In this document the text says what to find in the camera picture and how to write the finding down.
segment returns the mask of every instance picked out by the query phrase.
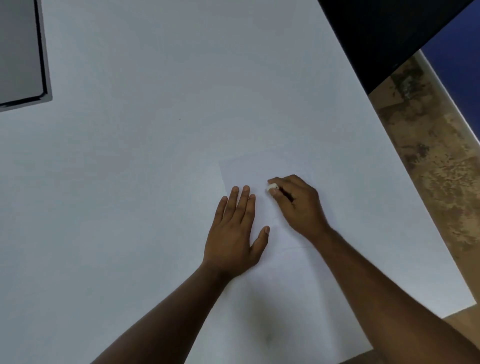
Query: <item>hand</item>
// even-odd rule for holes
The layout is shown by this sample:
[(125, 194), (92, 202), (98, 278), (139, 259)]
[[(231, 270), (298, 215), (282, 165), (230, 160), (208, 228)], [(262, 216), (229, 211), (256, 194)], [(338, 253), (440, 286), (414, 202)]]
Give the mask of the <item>hand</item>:
[(255, 195), (243, 187), (237, 205), (239, 188), (232, 188), (230, 198), (223, 196), (208, 233), (202, 265), (230, 279), (258, 263), (268, 243), (270, 228), (265, 226), (250, 247), (250, 232), (255, 218)]
[(269, 192), (288, 224), (310, 242), (317, 243), (331, 230), (317, 191), (303, 179), (292, 174), (285, 178), (272, 178), (268, 183), (276, 183), (279, 187)]

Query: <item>left hand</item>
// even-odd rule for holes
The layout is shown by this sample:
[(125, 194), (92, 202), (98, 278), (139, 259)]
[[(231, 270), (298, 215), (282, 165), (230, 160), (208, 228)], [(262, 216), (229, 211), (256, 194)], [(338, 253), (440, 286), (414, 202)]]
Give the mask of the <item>left hand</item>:
[(202, 266), (230, 279), (244, 273), (262, 256), (270, 228), (265, 226), (250, 247), (250, 232), (255, 218), (255, 195), (243, 187), (237, 205), (239, 188), (232, 188), (230, 198), (223, 196), (208, 233)]

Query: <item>right hand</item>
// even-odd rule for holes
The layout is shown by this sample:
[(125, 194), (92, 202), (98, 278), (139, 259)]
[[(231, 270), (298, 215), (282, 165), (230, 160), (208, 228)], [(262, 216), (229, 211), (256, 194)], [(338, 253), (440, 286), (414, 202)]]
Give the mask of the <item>right hand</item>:
[(325, 218), (317, 191), (303, 179), (292, 174), (284, 178), (272, 178), (268, 183), (278, 185), (279, 189), (272, 188), (269, 193), (295, 231), (315, 244), (332, 230)]

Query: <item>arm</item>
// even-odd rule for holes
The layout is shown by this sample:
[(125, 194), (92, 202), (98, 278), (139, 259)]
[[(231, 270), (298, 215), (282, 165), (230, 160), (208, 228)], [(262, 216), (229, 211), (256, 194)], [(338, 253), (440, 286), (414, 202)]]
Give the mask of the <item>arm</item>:
[(280, 187), (270, 193), (285, 219), (322, 255), (370, 343), (388, 363), (480, 363), (480, 351), (470, 341), (330, 228), (314, 188), (295, 175), (268, 182)]
[(255, 195), (245, 186), (222, 197), (200, 267), (170, 296), (111, 344), (94, 364), (183, 363), (208, 313), (226, 285), (258, 263), (269, 227), (250, 247)]

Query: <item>forearm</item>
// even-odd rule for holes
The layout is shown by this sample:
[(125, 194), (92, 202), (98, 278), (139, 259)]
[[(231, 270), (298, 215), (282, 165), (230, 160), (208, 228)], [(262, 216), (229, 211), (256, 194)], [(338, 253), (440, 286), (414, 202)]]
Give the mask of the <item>forearm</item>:
[(94, 363), (183, 363), (228, 281), (201, 266)]
[(313, 244), (372, 346), (389, 363), (479, 363), (477, 348), (411, 298), (337, 232)]

